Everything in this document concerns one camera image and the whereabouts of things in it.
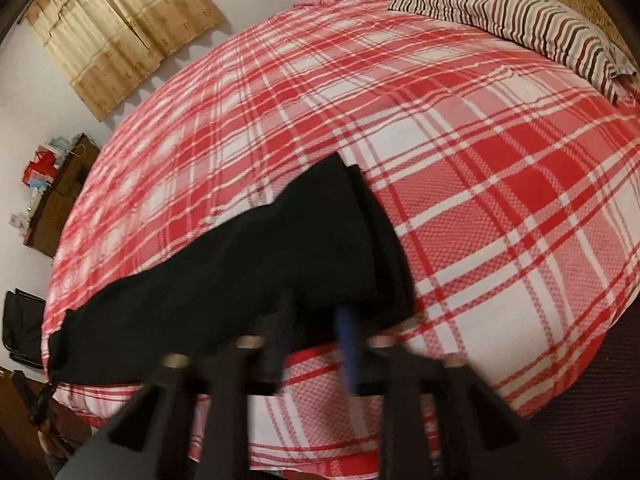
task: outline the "black bag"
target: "black bag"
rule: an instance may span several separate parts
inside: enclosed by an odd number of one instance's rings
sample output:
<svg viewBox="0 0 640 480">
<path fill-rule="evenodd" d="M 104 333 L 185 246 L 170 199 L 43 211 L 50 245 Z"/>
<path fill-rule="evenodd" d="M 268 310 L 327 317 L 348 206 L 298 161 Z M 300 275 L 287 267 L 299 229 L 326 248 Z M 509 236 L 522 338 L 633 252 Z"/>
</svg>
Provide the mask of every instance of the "black bag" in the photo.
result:
<svg viewBox="0 0 640 480">
<path fill-rule="evenodd" d="M 17 363 L 42 370 L 40 342 L 44 300 L 15 289 L 4 297 L 2 315 L 2 344 L 9 358 Z"/>
</svg>

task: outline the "plaid bedspread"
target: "plaid bedspread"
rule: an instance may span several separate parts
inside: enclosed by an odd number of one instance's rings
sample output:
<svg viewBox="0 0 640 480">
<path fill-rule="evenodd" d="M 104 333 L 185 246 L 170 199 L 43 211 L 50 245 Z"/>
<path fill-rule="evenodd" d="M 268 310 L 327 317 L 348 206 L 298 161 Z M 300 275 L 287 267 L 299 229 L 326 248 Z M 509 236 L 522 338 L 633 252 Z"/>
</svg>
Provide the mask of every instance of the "plaid bedspread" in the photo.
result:
<svg viewBox="0 0 640 480">
<path fill-rule="evenodd" d="M 523 415 L 575 381 L 640 289 L 640 108 L 485 32 L 387 5 L 274 16 L 122 123 L 63 233 L 45 362 L 65 309 L 338 151 L 364 170 L 409 259 L 405 344 L 468 356 Z M 334 346 L 300 352 L 280 396 L 251 399 L 255 466 L 375 476 L 380 399 L 345 396 L 339 366 Z M 137 388 L 62 386 L 56 398 L 98 426 Z M 432 430 L 428 407 L 425 419 Z"/>
</svg>

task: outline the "wooden cabinet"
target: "wooden cabinet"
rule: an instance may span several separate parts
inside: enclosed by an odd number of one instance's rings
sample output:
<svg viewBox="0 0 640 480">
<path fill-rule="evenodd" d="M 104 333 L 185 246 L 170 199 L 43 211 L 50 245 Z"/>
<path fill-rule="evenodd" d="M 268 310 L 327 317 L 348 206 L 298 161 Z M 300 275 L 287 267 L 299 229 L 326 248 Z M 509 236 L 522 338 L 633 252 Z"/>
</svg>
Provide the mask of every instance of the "wooden cabinet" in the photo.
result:
<svg viewBox="0 0 640 480">
<path fill-rule="evenodd" d="M 51 474 L 38 441 L 38 430 L 28 423 L 27 408 L 11 384 L 10 375 L 9 370 L 0 367 L 0 479 L 50 480 Z M 27 382 L 34 393 L 44 386 L 36 381 Z M 87 441 L 91 437 L 89 426 L 70 409 L 53 403 L 65 436 L 77 442 Z M 12 475 L 3 476 L 9 466 L 12 466 Z"/>
<path fill-rule="evenodd" d="M 31 218 L 26 246 L 47 256 L 56 254 L 66 219 L 99 153 L 89 137 L 78 139 Z"/>
</svg>

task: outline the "striped pillow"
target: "striped pillow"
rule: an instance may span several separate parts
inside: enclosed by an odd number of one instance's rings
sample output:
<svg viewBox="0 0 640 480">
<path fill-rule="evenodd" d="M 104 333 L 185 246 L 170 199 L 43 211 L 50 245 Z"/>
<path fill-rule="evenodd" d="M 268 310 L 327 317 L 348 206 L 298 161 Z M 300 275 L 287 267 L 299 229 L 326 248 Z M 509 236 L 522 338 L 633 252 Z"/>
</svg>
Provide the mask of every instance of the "striped pillow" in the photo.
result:
<svg viewBox="0 0 640 480">
<path fill-rule="evenodd" d="M 612 79 L 636 72 L 598 27 L 557 0 L 394 0 L 390 10 L 473 25 L 565 65 L 614 103 Z"/>
</svg>

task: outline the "white wall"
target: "white wall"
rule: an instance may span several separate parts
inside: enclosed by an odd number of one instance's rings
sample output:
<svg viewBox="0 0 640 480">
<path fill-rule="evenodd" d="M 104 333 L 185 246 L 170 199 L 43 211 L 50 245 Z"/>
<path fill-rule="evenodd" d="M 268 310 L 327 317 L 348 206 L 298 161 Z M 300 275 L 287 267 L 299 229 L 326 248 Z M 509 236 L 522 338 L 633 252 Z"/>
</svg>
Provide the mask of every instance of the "white wall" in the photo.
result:
<svg viewBox="0 0 640 480">
<path fill-rule="evenodd" d="M 213 1 L 227 23 L 165 60 L 103 123 L 94 119 L 72 91 L 37 45 L 28 25 L 14 26 L 0 46 L 0 298 L 15 287 L 46 296 L 52 260 L 24 247 L 18 232 L 8 224 L 12 212 L 26 210 L 29 193 L 20 180 L 37 145 L 51 137 L 71 138 L 81 132 L 105 143 L 114 127 L 178 70 L 232 35 L 291 6 L 291 0 Z M 0 366 L 18 367 L 4 347 L 0 347 Z"/>
</svg>

